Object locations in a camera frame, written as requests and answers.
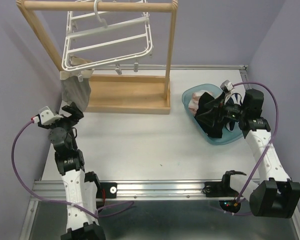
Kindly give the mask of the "black underwear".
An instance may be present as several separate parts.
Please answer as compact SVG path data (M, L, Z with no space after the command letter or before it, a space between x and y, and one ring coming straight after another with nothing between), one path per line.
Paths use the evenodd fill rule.
M229 120L223 118L218 121L216 118L217 109L215 107L206 107L206 104L214 99L215 98L211 94L204 92L199 98L198 109L194 118L208 137L220 139L223 136L223 129Z

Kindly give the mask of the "light pink underwear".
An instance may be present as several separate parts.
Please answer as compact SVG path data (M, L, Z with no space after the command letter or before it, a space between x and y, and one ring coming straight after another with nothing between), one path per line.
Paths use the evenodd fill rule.
M212 98L214 98L213 95L212 95L212 93L210 91L200 90L200 91L194 92L191 95L191 99L190 99L190 102L188 104L188 109L190 111L196 112L198 110L200 97L202 95L204 95L205 93L207 93L209 96L211 96Z

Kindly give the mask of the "navy underwear white trim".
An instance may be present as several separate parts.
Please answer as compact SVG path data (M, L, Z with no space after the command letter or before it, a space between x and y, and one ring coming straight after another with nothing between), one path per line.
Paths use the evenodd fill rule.
M241 116L241 104L242 104L242 95L240 93L233 93L225 103L225 113L227 122L225 124L226 129L229 132L233 132L235 129L236 123L239 122Z

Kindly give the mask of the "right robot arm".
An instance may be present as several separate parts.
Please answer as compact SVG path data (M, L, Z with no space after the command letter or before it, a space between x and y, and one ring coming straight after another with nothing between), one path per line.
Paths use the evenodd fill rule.
M238 123L256 164L250 175L228 170L221 181L206 181L202 191L208 198L232 197L220 205L232 214L240 210L244 198L255 217L290 219L300 200L300 183L282 167L273 145L275 134L261 116L264 94L252 88L246 90L241 103L234 103L230 97L225 92L218 97L205 92L198 100L195 120L206 133L218 137L227 123Z

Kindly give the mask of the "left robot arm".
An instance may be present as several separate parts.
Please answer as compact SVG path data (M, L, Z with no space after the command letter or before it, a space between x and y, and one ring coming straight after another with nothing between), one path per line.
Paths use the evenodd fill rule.
M48 139L54 148L54 160L65 189L67 202L66 232L62 240L104 240L103 228L97 217L96 196L101 184L96 173L85 171L82 151L78 148L75 125L83 118L83 112L75 103L62 110L69 116L61 116L50 126Z

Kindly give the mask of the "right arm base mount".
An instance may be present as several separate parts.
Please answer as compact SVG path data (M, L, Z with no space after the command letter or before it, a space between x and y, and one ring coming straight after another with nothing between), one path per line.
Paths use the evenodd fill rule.
M241 171L226 171L221 181L205 181L202 192L207 198L237 197L239 192L230 187L231 176L247 174Z

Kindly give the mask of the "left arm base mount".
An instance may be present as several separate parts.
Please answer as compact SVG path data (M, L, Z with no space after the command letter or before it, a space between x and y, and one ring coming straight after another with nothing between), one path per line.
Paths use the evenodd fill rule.
M118 184L116 182L101 182L97 185L96 199L107 200L116 199Z

